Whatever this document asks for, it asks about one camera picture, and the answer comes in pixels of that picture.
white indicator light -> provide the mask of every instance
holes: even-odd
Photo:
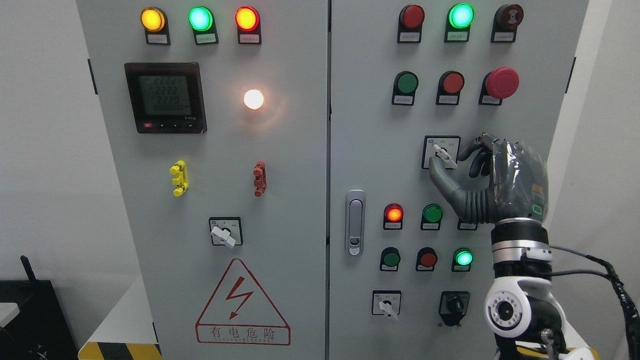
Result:
[[[257,110],[264,104],[264,95],[260,90],[251,89],[244,93],[244,104],[251,110]]]

green indicator light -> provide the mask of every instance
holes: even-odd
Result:
[[[213,25],[213,15],[204,6],[196,6],[189,12],[189,22],[195,31],[207,31]]]
[[[449,24],[456,29],[464,29],[474,20],[474,9],[467,3],[460,3],[449,10]]]
[[[398,79],[398,90],[405,94],[413,92],[418,87],[418,78],[413,74],[404,74]]]
[[[458,250],[456,252],[456,262],[459,265],[467,266],[474,260],[474,256],[469,250]]]
[[[540,205],[533,205],[531,207],[531,209],[533,210],[534,213],[538,214],[538,215],[542,215],[542,208],[540,207]]]
[[[442,209],[436,204],[428,205],[422,210],[422,217],[431,223],[438,222],[442,219]]]
[[[389,266],[390,268],[392,268],[400,264],[400,257],[398,256],[398,254],[390,252],[389,254],[385,255],[382,262],[385,264],[385,266]]]

white switch handle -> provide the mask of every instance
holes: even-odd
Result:
[[[211,230],[211,234],[221,238],[225,242],[225,245],[230,249],[233,249],[234,246],[236,246],[236,239],[231,237],[231,233],[227,230],[222,230],[219,227],[214,226],[213,230]]]
[[[384,301],[380,301],[378,302],[378,306],[380,306],[380,311],[382,311],[384,315],[386,315],[389,318],[393,318],[395,321],[398,321],[398,315],[394,311],[394,308],[391,306],[391,304],[387,304]]]
[[[456,161],[451,157],[451,155],[449,155],[448,152],[445,151],[445,149],[441,148],[436,143],[433,144],[433,148],[436,149],[436,156],[444,161],[447,167],[458,168],[458,164],[456,164]]]

yellow black hazard stripe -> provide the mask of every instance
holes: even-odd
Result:
[[[158,344],[87,343],[79,360],[162,360]]]
[[[523,354],[523,355],[527,355],[530,356],[532,359],[548,359],[547,353],[544,351],[544,349],[535,349],[537,351],[534,351],[534,349],[529,349],[529,348],[523,348],[523,347],[518,347],[518,352]],[[598,352],[592,348],[589,349],[591,351],[591,353],[593,354],[593,357],[596,360],[600,360],[600,356],[598,356]]]

yellow terminal block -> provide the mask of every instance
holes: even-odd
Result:
[[[176,188],[173,189],[173,196],[182,196],[182,194],[189,188],[189,181],[187,180],[187,164],[185,164],[184,161],[179,160],[169,169],[169,173],[173,175],[171,184],[176,186]]]

